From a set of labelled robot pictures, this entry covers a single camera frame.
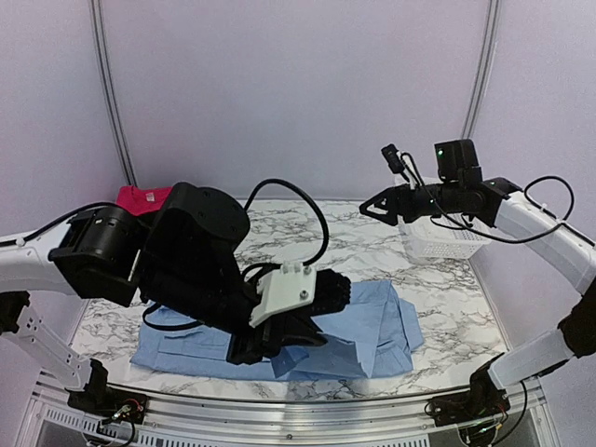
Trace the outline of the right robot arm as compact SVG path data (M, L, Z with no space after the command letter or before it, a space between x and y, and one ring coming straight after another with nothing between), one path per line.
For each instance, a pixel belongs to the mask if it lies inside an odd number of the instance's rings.
M384 224L414 224L443 217L452 226L495 243L526 248L577 295L556 326L489 360L469 378L461 408L480 417L498 394L528 378L556 371L595 353L595 246L561 217L531 198L527 188L504 177L483 177L473 141L434 147L438 179L427 182L413 156L390 143L381 154L402 183L365 200L361 214Z

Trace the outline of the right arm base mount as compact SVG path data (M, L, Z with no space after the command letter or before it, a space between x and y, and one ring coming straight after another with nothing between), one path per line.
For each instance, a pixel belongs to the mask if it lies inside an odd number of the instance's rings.
M469 391L439 395L431 398L425 406L425 414L432 418L436 427L463 424L494 415L504 415L510 409L508 395L497 394L488 403L473 402Z

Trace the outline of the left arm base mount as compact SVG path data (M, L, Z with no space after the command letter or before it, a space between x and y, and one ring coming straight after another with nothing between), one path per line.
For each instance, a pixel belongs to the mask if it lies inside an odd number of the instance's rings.
M145 394L109 386L100 394L71 390L68 390L68 394L69 407L101 416L104 420L112 418L123 407L129 406L130 410L119 416L118 420L126 420L135 425L143 422L148 404L148 397Z

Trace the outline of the magenta t-shirt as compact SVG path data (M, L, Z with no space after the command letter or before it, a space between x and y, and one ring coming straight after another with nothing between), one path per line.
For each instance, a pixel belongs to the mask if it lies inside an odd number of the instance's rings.
M122 186L116 198L116 205L134 216L159 211L167 200L171 187L140 189L136 186Z

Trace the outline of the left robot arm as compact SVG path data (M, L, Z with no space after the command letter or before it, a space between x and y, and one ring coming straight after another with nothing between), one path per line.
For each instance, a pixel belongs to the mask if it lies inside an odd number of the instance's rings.
M32 291L124 307L140 296L227 332L234 365L274 358L286 346L325 345L315 317L345 308L349 279L318 270L314 259L240 269L235 252L250 229L247 205L186 182L151 218L110 202L72 210L2 241L1 334L61 382L70 406L98 414L144 397L111 388L100 361L81 357L46 326Z

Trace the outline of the light blue shirt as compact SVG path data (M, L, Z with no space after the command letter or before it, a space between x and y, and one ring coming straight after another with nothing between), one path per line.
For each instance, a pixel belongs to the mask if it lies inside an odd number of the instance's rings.
M162 373L250 381L385 378L412 371L412 353L424 343L415 306L399 298L388 280L354 283L343 311L314 319L326 345L289 346L253 365L226 361L226 332L207 326L168 332L152 327L188 320L168 308L158 309L141 326L132 364Z

